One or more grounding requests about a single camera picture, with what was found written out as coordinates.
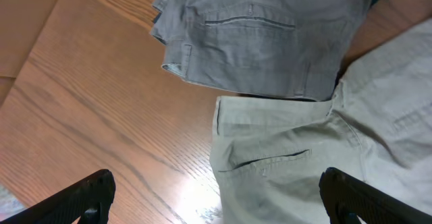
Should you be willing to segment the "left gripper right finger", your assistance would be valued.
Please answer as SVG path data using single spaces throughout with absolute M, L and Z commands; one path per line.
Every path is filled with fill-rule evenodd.
M 429 224 L 431 215 L 337 168 L 321 175 L 319 191 L 331 224 Z

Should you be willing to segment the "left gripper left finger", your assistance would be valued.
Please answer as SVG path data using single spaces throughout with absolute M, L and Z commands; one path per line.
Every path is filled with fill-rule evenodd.
M 114 197 L 113 174 L 101 169 L 1 224 L 107 224 Z

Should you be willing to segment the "khaki green shorts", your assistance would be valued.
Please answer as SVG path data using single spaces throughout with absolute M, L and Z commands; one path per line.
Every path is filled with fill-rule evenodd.
M 217 99 L 224 223 L 328 223 L 330 167 L 431 212 L 431 21 L 353 62 L 327 101 Z

